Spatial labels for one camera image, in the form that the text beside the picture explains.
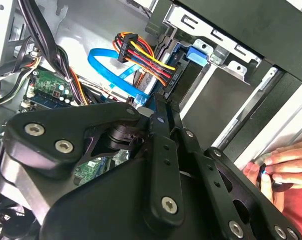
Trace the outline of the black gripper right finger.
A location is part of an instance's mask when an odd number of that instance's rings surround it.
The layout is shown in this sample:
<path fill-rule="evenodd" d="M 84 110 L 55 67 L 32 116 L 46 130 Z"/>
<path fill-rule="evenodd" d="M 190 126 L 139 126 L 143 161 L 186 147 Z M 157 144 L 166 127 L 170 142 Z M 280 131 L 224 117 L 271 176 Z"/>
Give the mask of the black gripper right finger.
<path fill-rule="evenodd" d="M 182 126 L 178 108 L 166 104 L 174 157 L 170 177 L 181 240 L 300 240 L 298 229 L 217 148 L 202 150 Z"/>

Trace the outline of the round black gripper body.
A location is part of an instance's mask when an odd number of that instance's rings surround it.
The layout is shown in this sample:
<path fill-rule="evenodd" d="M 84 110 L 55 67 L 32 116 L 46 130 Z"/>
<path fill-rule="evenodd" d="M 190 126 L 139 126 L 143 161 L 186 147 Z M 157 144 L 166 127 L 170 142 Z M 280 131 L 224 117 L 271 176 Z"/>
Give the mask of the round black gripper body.
<path fill-rule="evenodd" d="M 182 223 L 170 177 L 160 181 L 160 208 L 151 208 L 148 163 L 129 160 L 60 198 L 40 229 L 43 240 L 174 240 Z"/>

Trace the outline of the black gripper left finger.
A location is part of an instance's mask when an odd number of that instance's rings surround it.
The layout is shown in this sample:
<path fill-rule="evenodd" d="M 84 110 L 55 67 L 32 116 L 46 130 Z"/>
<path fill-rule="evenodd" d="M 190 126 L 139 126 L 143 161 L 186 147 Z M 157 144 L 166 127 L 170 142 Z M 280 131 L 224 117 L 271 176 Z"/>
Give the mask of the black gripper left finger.
<path fill-rule="evenodd" d="M 6 123 L 0 148 L 0 192 L 28 208 L 43 224 L 53 205 L 74 190 L 75 168 L 128 150 L 148 163 L 151 208 L 166 176 L 179 180 L 172 123 L 178 119 L 156 96 L 150 116 L 125 102 L 20 113 Z"/>

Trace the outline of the bare person hand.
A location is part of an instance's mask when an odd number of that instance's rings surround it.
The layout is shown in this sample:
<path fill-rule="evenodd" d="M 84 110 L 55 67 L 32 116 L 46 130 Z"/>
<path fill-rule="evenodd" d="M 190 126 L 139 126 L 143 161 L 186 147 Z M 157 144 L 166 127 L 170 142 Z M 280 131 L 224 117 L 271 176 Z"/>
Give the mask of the bare person hand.
<path fill-rule="evenodd" d="M 265 159 L 265 172 L 260 178 L 260 191 L 280 211 L 284 209 L 284 193 L 272 190 L 272 180 L 292 183 L 292 188 L 302 189 L 302 141 L 274 150 Z"/>

